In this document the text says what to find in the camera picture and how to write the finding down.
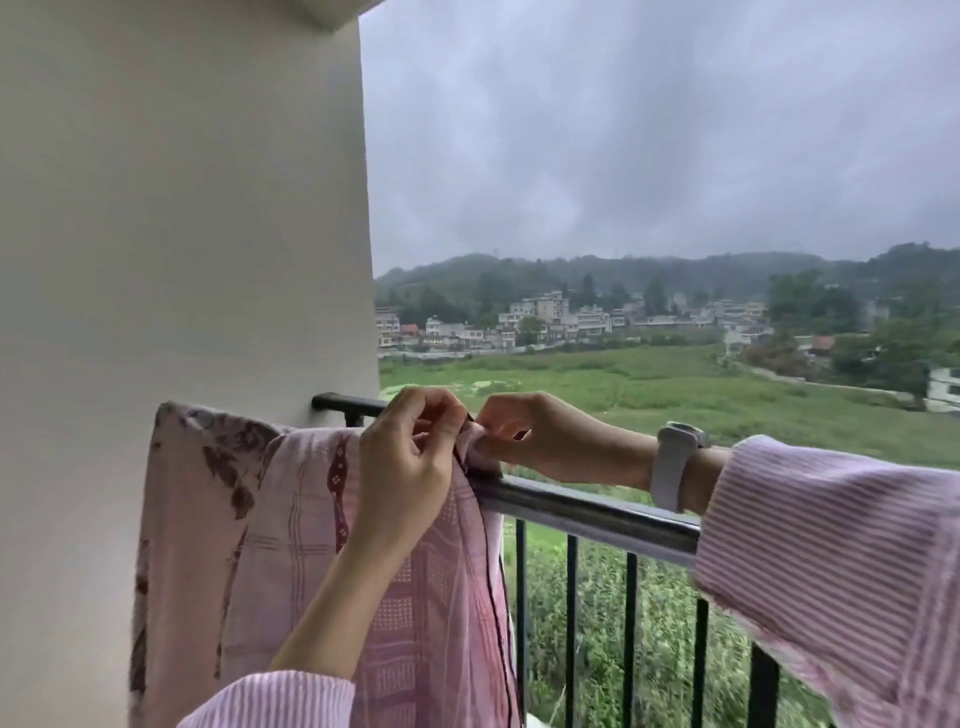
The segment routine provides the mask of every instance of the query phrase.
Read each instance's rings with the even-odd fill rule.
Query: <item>grass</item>
[[[893,399],[773,382],[718,363],[715,346],[385,362],[381,386],[451,386],[471,411],[498,391],[547,391],[594,416],[655,433],[664,422],[702,427],[722,445],[767,434],[791,445],[842,449],[903,464],[960,469],[960,421],[910,412]],[[592,491],[603,490],[590,486]],[[616,489],[614,495],[645,499]],[[513,523],[508,522],[508,535]],[[505,541],[511,592],[514,541]],[[532,710],[563,724],[565,536],[528,526]],[[624,555],[581,542],[578,591],[578,718],[619,725],[623,681]],[[635,724],[689,725],[696,593],[678,568],[641,558],[637,590]],[[705,724],[742,726],[750,645],[732,620],[711,610]],[[827,708],[792,678],[780,685],[778,726],[826,726]]]

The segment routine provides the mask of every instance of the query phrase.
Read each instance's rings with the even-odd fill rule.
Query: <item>sleeve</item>
[[[348,728],[353,683],[279,671],[248,675],[184,718],[178,728]]]
[[[960,473],[750,438],[696,571],[839,723],[960,726]]]

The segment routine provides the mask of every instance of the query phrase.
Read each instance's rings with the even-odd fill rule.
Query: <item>towel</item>
[[[222,686],[230,583],[268,445],[290,429],[188,404],[157,410],[134,585],[130,728],[173,728]]]
[[[458,440],[450,494],[390,585],[354,677],[354,728],[520,725],[502,516],[481,509]],[[358,429],[287,433],[272,445],[240,553],[223,633],[225,682],[267,668],[349,538]]]

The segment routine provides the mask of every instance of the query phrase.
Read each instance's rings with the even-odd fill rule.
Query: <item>cloudy sky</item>
[[[386,0],[374,270],[960,245],[957,0]]]

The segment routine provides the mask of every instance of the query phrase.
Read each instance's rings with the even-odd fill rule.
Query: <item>white watch band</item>
[[[686,463],[697,449],[705,445],[704,433],[696,427],[669,423],[658,435],[657,454],[650,473],[650,496],[654,505],[680,513],[680,484]]]

